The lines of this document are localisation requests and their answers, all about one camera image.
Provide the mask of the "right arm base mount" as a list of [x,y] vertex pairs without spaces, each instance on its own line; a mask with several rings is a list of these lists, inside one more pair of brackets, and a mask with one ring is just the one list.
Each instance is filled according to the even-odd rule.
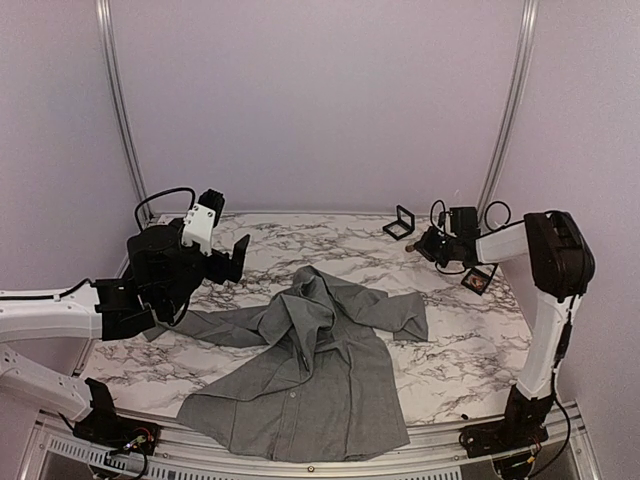
[[545,422],[555,396],[526,398],[512,386],[501,420],[465,426],[459,443],[469,458],[505,453],[533,446],[549,438]]

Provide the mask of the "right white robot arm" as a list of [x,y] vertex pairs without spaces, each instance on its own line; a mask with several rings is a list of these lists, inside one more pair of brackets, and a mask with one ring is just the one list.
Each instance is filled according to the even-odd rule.
[[537,307],[532,343],[516,384],[511,388],[504,419],[495,438],[515,448],[544,423],[557,399],[556,376],[566,355],[573,319],[594,277],[595,259],[572,216],[563,211],[527,213],[485,233],[474,207],[445,209],[413,248],[437,267],[462,265],[464,281],[482,293],[492,277],[480,266],[498,267],[528,257]]

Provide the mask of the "orange portrait brooch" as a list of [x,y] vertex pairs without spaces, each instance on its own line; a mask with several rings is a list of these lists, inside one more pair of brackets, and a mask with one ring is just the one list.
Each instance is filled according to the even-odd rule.
[[467,286],[481,294],[486,289],[486,281],[483,278],[472,277],[468,282]]

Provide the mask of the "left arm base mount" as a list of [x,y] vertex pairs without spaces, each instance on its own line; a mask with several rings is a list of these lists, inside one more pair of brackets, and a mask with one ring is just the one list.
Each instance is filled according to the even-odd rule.
[[90,378],[85,383],[91,394],[91,410],[84,419],[74,422],[73,435],[110,447],[118,454],[138,450],[151,456],[156,448],[159,426],[118,415],[111,393],[104,383]]

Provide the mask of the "grey button-up shirt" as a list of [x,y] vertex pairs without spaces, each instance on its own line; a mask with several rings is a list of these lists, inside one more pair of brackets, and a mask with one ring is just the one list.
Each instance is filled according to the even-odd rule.
[[343,422],[350,444],[381,419],[397,447],[407,426],[380,331],[426,340],[422,296],[392,296],[311,266],[298,269],[291,285],[265,305],[191,309],[178,334],[220,347],[260,347],[261,353],[189,394],[176,419],[217,442],[233,433],[246,440],[251,421],[269,438]]

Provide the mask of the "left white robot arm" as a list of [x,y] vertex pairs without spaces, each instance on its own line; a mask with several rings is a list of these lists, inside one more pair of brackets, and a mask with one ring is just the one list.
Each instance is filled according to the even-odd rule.
[[125,438],[126,423],[114,412],[106,385],[64,376],[20,356],[10,343],[50,338],[114,341],[156,326],[174,327],[186,316],[203,281],[238,282],[250,237],[231,253],[216,249],[214,230],[224,209],[222,193],[187,188],[189,208],[167,224],[139,225],[126,242],[128,265],[110,279],[83,279],[57,292],[8,292],[1,296],[1,386],[36,400],[72,422],[86,418],[89,431],[106,445]]

